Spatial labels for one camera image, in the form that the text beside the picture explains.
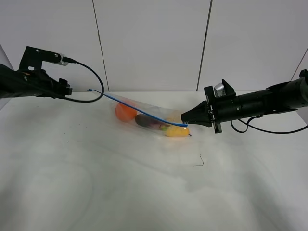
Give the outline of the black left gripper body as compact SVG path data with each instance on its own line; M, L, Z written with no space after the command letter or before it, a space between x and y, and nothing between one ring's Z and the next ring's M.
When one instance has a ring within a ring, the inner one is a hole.
M51 78L44 69L18 70L23 77L23 85L31 90L39 92L41 97L63 99L72 94L72 88L67 80L60 78L58 81Z

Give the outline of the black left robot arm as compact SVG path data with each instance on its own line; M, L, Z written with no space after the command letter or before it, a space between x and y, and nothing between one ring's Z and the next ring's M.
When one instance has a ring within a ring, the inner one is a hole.
M195 118L187 117L188 113L183 113L180 116L180 122L176 123L163 119L163 116L158 115L157 113L151 113L149 110L143 110L139 105L135 106L127 100L121 100L118 96L107 95L104 93L104 90L100 92L100 95L97 98L85 101L68 98L67 96L71 94L72 89L65 79L59 79L56 81L52 79L43 69L14 71L3 64L0 65L1 98L36 96L64 99L76 103L93 103L105 96L121 105L134 109L164 124L170 124L178 127L187 127L188 124L198 124L207 127L211 126L211 120L205 118L205 115L208 112L205 102L202 102L199 106L197 106L197 109L201 109L201 118L205 119L204 122L202 122L201 119L196 120Z

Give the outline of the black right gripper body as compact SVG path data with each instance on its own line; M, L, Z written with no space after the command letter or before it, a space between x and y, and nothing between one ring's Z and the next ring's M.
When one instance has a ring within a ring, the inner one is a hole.
M209 116L212 121L212 125L214 126L214 132L216 134L222 132L222 108L229 107L231 105L231 100L236 97L236 92L234 88L227 81L222 79L221 83L223 83L225 87L226 95L218 98L216 98L214 95L213 86L204 87Z

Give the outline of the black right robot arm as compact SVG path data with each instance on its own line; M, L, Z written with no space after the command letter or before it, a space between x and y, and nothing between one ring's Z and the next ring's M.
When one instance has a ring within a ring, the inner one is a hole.
M222 122L241 121L245 125L265 115L295 111L308 105L308 71L301 70L299 79L276 84L265 90L237 95L225 80L215 87L204 88L206 100L181 115L185 124L213 127L221 133Z

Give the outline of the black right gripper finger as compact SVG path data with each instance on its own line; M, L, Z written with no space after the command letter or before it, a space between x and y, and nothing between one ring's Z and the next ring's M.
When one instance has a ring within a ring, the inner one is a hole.
M212 121L207 119L191 119L186 121L187 124L201 125L205 127L212 127Z
M207 101L202 101L199 105L197 105L193 109L181 114L181 120L183 123L186 123L187 120L191 119L209 120Z

